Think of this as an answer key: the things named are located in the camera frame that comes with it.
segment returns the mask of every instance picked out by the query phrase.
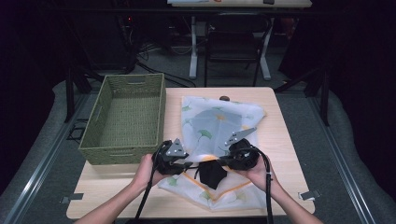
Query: black chair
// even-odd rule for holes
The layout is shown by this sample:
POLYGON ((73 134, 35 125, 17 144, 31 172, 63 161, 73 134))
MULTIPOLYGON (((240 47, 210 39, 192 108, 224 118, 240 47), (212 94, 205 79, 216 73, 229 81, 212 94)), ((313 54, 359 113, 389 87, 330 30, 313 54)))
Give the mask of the black chair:
POLYGON ((264 40, 271 26, 269 18, 255 13, 220 13, 211 17, 205 28, 205 87, 208 62, 256 63, 252 85, 256 86, 264 40))

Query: hand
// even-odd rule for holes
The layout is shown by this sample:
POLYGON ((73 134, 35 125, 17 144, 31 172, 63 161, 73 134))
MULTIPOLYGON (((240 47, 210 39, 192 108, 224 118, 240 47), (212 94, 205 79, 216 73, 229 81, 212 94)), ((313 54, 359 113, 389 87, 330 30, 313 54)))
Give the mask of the hand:
MULTIPOLYGON (((131 185, 135 185, 139 189, 146 189, 152 170, 151 156, 151 154, 147 154, 142 157, 131 185)), ((152 186, 156 185, 160 180, 168 176, 169 175, 161 175, 158 171, 155 171, 154 177, 152 178, 152 186)))
MULTIPOLYGON (((271 185, 279 184, 279 182, 277 181, 274 169, 271 165, 271 162, 269 165, 270 165, 270 171, 272 173, 271 174, 271 178, 272 178, 271 185)), ((247 171, 236 171, 236 172, 240 175, 243 175, 247 179, 249 179, 257 188, 265 191, 267 172, 265 169, 264 160, 262 159, 262 155, 260 155, 260 157, 258 158, 257 164, 255 167, 253 167, 247 171)))

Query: green leaf print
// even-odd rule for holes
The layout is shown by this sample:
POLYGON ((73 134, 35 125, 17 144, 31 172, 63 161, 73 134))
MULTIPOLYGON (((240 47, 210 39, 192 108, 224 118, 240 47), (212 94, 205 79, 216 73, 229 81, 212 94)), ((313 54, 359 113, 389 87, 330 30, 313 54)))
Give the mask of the green leaf print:
POLYGON ((212 109, 221 110, 221 109, 222 109, 222 106, 213 106, 212 109))
POLYGON ((247 119, 254 119, 254 115, 247 115, 247 119))
POLYGON ((221 147, 218 147, 221 151, 224 152, 224 156, 230 155, 230 150, 229 149, 222 149, 221 147))
POLYGON ((206 199, 207 201, 209 201, 209 199, 210 199, 210 196, 209 196, 209 194, 208 194, 206 191, 203 191, 203 192, 199 195, 199 197, 200 197, 200 198, 204 198, 204 199, 206 199))
POLYGON ((173 187, 177 186, 177 179, 175 179, 174 177, 170 176, 170 177, 166 178, 166 180, 168 181, 168 184, 170 186, 173 186, 173 187))
POLYGON ((207 137, 208 139, 212 139, 212 133, 210 133, 208 130, 200 130, 198 131, 198 133, 201 134, 201 137, 198 138, 198 142, 199 140, 201 140, 202 137, 207 137))
POLYGON ((184 119, 182 126, 184 126, 185 124, 190 124, 190 126, 192 126, 191 119, 184 119))
POLYGON ((189 111, 189 110, 191 110, 190 105, 185 105, 185 106, 181 107, 181 111, 189 111))
POLYGON ((237 191, 235 194, 236 194, 236 199, 234 201, 232 201, 232 202, 229 202, 229 203, 234 203, 234 202, 236 202, 238 200, 240 200, 240 201, 245 203, 248 200, 247 195, 243 191, 237 191))
POLYGON ((236 200, 241 200, 242 202, 246 202, 248 200, 247 195, 242 192, 236 195, 236 200))

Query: plastic bag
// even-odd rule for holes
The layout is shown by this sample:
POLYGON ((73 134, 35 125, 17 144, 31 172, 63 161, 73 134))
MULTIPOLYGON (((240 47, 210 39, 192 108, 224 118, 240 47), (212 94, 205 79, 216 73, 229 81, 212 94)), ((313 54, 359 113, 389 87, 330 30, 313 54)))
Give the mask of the plastic bag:
MULTIPOLYGON (((189 153, 186 161, 213 161, 229 153, 225 146, 233 132, 256 127, 264 117, 262 107, 226 102, 205 97, 185 96, 181 108, 182 143, 189 153)), ((257 146, 257 134, 246 139, 257 146)), ((265 193, 248 179, 224 167, 227 176, 216 189, 201 183, 196 170, 162 180, 158 186, 210 210, 252 209, 265 207, 265 193)))

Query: dark curtain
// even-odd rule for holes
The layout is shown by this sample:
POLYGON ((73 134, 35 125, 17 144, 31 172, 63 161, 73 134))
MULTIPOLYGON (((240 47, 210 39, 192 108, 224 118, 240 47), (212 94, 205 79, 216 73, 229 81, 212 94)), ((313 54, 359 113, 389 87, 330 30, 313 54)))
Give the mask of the dark curtain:
POLYGON ((338 51, 330 88, 349 116, 362 161, 396 200, 396 3, 350 1, 340 6, 352 17, 299 22, 279 70, 296 78, 320 66, 326 52, 338 51))

